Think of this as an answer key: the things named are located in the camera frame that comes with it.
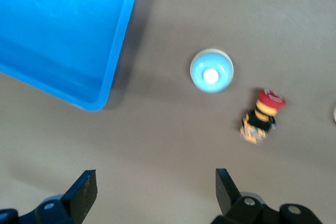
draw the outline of round button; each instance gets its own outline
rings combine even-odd
[[[256,204],[256,202],[251,198],[246,198],[244,200],[244,203],[247,204],[248,206],[254,206]]]
[[[233,64],[226,53],[218,49],[206,49],[194,57],[190,75],[200,90],[208,93],[220,92],[232,81]]]
[[[300,215],[301,214],[300,209],[296,206],[289,206],[288,211],[290,211],[294,215]]]
[[[276,110],[280,110],[286,106],[286,100],[278,93],[269,89],[260,90],[258,100],[264,105]]]
[[[2,214],[0,214],[0,220],[6,219],[8,217],[8,213],[3,212]]]
[[[44,209],[45,210],[48,210],[48,209],[51,209],[51,208],[53,208],[54,207],[54,203],[48,203],[48,204],[46,204],[45,206],[44,206]]]
[[[336,106],[335,106],[335,109],[334,109],[334,119],[336,121]]]

